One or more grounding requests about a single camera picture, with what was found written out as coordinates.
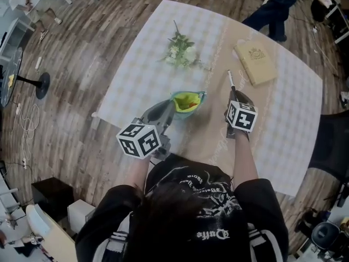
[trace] black t-shirt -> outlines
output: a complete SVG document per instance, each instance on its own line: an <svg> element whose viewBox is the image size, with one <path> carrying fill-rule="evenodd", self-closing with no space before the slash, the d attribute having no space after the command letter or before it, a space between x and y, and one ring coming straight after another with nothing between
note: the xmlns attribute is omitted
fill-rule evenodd
<svg viewBox="0 0 349 262"><path fill-rule="evenodd" d="M287 260L288 231L268 180L244 182L233 192L230 177L218 167L171 156L149 173L145 194L166 182L181 183L207 199L197 216L198 230L190 241L192 257L218 261L239 253L239 261L251 261L248 223L252 223L276 237L282 257ZM111 188L77 236L79 262L92 261L97 247L117 231L139 203L135 188Z"/></svg>

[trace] notebook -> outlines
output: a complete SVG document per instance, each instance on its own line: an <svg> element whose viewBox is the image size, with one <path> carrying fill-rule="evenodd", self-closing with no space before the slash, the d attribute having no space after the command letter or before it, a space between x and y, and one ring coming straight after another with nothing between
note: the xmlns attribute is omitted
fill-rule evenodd
<svg viewBox="0 0 349 262"><path fill-rule="evenodd" d="M234 47L252 85L276 78L277 72L269 54L263 45L257 41L246 41Z"/></svg>

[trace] box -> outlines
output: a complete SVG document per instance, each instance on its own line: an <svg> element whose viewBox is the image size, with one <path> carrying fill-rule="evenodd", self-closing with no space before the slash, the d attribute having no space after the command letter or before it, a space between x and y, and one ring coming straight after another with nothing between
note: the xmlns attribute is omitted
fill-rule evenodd
<svg viewBox="0 0 349 262"><path fill-rule="evenodd" d="M84 224L92 217L96 208L82 200L68 206L68 220L72 231L79 233Z"/></svg>

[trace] power strip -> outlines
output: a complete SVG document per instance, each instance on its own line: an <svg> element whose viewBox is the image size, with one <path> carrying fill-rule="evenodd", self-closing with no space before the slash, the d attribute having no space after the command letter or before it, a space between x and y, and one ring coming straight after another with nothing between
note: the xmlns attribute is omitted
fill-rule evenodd
<svg viewBox="0 0 349 262"><path fill-rule="evenodd" d="M38 58L37 64L35 65L35 70L38 70L38 69L39 69L40 64L41 64L41 60L43 60L43 58L40 56L40 57Z"/></svg>
<svg viewBox="0 0 349 262"><path fill-rule="evenodd" d="M23 158L23 167L27 170L27 158Z"/></svg>

